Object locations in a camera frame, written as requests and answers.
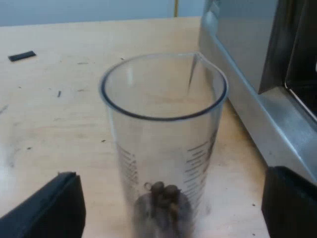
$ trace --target plastic measuring cup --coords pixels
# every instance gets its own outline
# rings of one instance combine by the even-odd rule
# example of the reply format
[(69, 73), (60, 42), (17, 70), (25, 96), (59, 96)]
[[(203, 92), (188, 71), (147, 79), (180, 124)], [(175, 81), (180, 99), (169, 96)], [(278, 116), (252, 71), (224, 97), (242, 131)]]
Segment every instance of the plastic measuring cup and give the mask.
[(223, 72), (201, 53), (135, 57), (105, 74), (101, 95), (133, 237), (196, 237), (227, 91)]

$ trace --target measurement markings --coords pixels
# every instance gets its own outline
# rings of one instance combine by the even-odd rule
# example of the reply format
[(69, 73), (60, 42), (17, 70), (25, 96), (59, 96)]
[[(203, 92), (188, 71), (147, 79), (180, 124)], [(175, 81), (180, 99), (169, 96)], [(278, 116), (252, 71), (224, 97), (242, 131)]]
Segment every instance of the measurement markings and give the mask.
[(200, 181), (201, 184), (205, 184), (206, 183), (206, 175), (204, 175), (202, 177), (202, 180)]
[(192, 163), (192, 166), (197, 165), (197, 164), (199, 164), (199, 163), (201, 163), (201, 160), (198, 160), (198, 161), (196, 161), (196, 162), (193, 162), (193, 163)]
[(191, 191), (191, 192), (189, 192), (189, 193), (184, 193), (187, 197), (190, 197), (190, 196), (192, 196), (192, 195), (194, 195), (196, 193), (196, 191), (194, 190), (194, 191)]
[(192, 184), (187, 185), (187, 188), (191, 189), (192, 187), (195, 187), (195, 186), (197, 186), (197, 183), (193, 182)]
[(196, 187), (192, 187), (192, 188), (190, 188), (190, 189), (184, 191), (184, 193), (190, 192), (190, 191), (192, 191), (193, 189), (196, 189)]
[(122, 165), (125, 165), (126, 167), (129, 167), (129, 168), (132, 167), (132, 168), (136, 169), (135, 161), (130, 162), (130, 161), (126, 161), (126, 160), (120, 160), (120, 162), (122, 163)]
[(198, 151), (198, 152), (196, 152), (195, 154), (193, 154), (193, 156), (198, 155), (198, 154), (202, 153), (203, 151), (204, 151), (204, 150)]
[(193, 167), (193, 168), (191, 168), (191, 169), (188, 169), (188, 170), (186, 170), (185, 172), (187, 173), (187, 172), (190, 172), (190, 171), (192, 171), (192, 170), (195, 170), (195, 169), (197, 169), (197, 168), (199, 168), (201, 165), (203, 165), (204, 164), (204, 162), (201, 162), (199, 165), (197, 165), (197, 166), (195, 166), (195, 167)]
[(201, 201), (199, 201), (198, 203), (196, 203), (194, 210), (196, 210), (196, 209), (199, 207), (200, 204), (201, 204)]
[(122, 155), (124, 158), (126, 158), (127, 160), (131, 160), (130, 157), (126, 156), (124, 153), (122, 153), (121, 151), (119, 151), (119, 154)]
[(202, 174), (199, 174), (199, 175), (197, 175), (197, 176), (195, 176), (195, 177), (193, 177), (193, 178), (191, 178), (191, 179), (189, 179), (189, 180), (186, 180), (186, 181), (184, 181), (184, 183), (193, 181), (194, 179), (198, 178), (198, 177), (201, 176), (201, 175), (202, 175)]
[(198, 173), (198, 172), (199, 172), (199, 170), (196, 170), (195, 172), (189, 174), (188, 177), (191, 177), (191, 176), (193, 176), (194, 174), (196, 174), (196, 173)]
[(187, 196), (187, 197), (188, 197), (188, 200), (189, 200), (192, 204), (194, 204), (194, 198), (195, 198), (196, 195), (197, 195), (197, 193), (194, 193), (194, 194), (192, 194), (192, 195), (190, 195), (190, 196)]
[(193, 199), (194, 197), (195, 197), (195, 195), (200, 195), (200, 194), (202, 194), (203, 193), (203, 191), (202, 191), (202, 187), (200, 187), (198, 190), (194, 190), (194, 194), (192, 193), (192, 192), (190, 192), (187, 196), (188, 196), (188, 199)]
[(203, 193), (201, 193), (197, 198), (196, 198), (196, 201), (199, 201), (202, 197)]
[(132, 173), (132, 174), (135, 174), (136, 169), (133, 169), (133, 168), (130, 168), (130, 167), (127, 167), (127, 166), (122, 166), (123, 169), (125, 169), (126, 171), (128, 171), (129, 173)]
[(197, 156), (197, 157), (194, 158), (194, 159), (187, 160), (186, 162), (189, 163), (189, 162), (192, 162), (192, 161), (194, 161), (194, 160), (197, 160), (197, 159), (201, 158), (202, 156), (204, 156), (205, 154), (206, 154), (206, 153), (203, 153), (203, 154)]
[(126, 151), (125, 149), (123, 149), (119, 144), (117, 144), (117, 146), (120, 148), (120, 150), (122, 150), (124, 153), (131, 155), (129, 151)]
[(124, 173), (124, 177), (125, 177), (128, 181), (133, 182), (133, 183), (135, 183), (135, 184), (138, 184), (138, 183), (137, 183), (137, 179), (138, 179), (138, 176), (137, 176), (137, 175), (130, 175), (130, 174), (125, 174), (125, 173)]
[(204, 142), (203, 144), (201, 144), (201, 145), (199, 145), (199, 146), (196, 146), (196, 147), (194, 147), (194, 148), (192, 148), (192, 149), (189, 149), (189, 150), (187, 150), (187, 151), (193, 151), (193, 150), (196, 150), (196, 149), (198, 149), (198, 148), (200, 148), (200, 147), (202, 147), (202, 146), (206, 145), (207, 143), (208, 143), (208, 141), (206, 141), (206, 142)]

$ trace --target black plastic part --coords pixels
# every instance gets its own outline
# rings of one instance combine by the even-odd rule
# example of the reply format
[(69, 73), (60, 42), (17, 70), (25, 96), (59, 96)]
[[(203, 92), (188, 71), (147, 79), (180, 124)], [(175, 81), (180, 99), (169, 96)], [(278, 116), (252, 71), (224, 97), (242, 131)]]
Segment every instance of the black plastic part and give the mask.
[(65, 172), (0, 219), (1, 238), (80, 238), (86, 209), (80, 177)]
[(11, 62), (14, 62), (14, 61), (26, 59), (26, 58), (32, 57), (32, 56), (36, 56), (36, 54), (33, 51), (28, 51), (28, 52), (21, 53), (18, 55), (8, 56), (8, 58)]
[(285, 80), (287, 88), (317, 118), (317, 1), (306, 0)]
[(271, 238), (316, 237), (317, 187), (286, 167), (270, 167), (262, 212)]

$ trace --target wooden table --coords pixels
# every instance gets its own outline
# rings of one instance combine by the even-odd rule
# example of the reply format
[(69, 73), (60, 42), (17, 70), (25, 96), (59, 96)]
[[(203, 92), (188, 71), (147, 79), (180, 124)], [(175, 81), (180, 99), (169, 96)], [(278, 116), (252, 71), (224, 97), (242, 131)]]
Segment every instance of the wooden table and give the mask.
[[(0, 216), (58, 172), (76, 171), (87, 209), (83, 237), (127, 237), (99, 81), (121, 58), (197, 50), (199, 21), (0, 27)], [(37, 56), (14, 63), (7, 59), (29, 50)], [(261, 213), (264, 172), (260, 154), (226, 103), (207, 187), (211, 238), (268, 237)]]

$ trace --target appliance door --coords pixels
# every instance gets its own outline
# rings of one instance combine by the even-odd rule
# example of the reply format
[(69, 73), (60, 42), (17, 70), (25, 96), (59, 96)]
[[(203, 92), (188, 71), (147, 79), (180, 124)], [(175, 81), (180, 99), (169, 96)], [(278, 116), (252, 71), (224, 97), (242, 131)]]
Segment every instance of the appliance door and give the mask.
[(298, 29), (314, 24), (303, 16), (316, 2), (208, 0), (199, 45), (227, 75), (229, 100), (267, 164), (317, 184), (317, 124), (285, 87)]

